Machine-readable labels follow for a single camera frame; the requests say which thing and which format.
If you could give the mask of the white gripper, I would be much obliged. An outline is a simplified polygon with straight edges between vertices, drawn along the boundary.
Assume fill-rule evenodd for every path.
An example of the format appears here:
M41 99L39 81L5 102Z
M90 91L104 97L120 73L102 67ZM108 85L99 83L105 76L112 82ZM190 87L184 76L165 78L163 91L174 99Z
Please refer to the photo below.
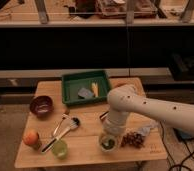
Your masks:
M110 120L105 120L103 122L103 130L107 134L120 136L124 132L124 125L121 122L112 122Z

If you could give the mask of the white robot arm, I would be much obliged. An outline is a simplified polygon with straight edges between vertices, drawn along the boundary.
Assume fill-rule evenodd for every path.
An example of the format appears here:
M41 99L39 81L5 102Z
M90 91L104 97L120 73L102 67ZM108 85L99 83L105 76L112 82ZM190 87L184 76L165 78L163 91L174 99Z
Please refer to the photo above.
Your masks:
M103 123L106 133L121 135L129 114L134 112L194 135L194 105L140 96L133 84L112 89L107 102L110 108Z

